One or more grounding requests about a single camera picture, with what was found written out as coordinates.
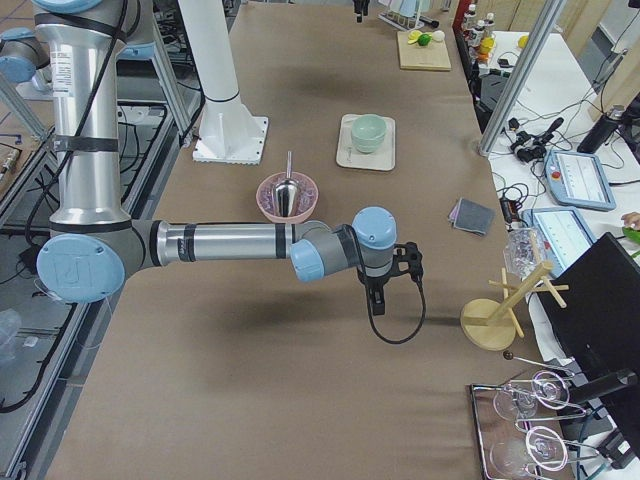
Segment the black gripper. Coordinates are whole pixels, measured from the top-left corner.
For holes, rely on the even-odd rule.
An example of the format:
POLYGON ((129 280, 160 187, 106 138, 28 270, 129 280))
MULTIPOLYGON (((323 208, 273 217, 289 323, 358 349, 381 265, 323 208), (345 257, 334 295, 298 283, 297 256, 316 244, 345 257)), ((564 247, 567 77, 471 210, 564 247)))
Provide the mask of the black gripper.
POLYGON ((366 275, 362 271, 358 271, 358 279, 365 287, 366 295, 371 306, 371 314, 373 316, 381 316, 386 312, 384 286, 392 277, 393 274, 391 272, 374 277, 366 275))

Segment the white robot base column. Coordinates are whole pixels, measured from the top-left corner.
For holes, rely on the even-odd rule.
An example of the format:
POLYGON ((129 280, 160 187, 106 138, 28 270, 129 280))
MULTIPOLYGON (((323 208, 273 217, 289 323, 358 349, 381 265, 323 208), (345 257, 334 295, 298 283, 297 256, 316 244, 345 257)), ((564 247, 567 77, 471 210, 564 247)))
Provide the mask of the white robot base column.
POLYGON ((193 159, 259 164, 269 120, 241 99, 222 3, 183 0, 179 8, 205 98, 193 159))

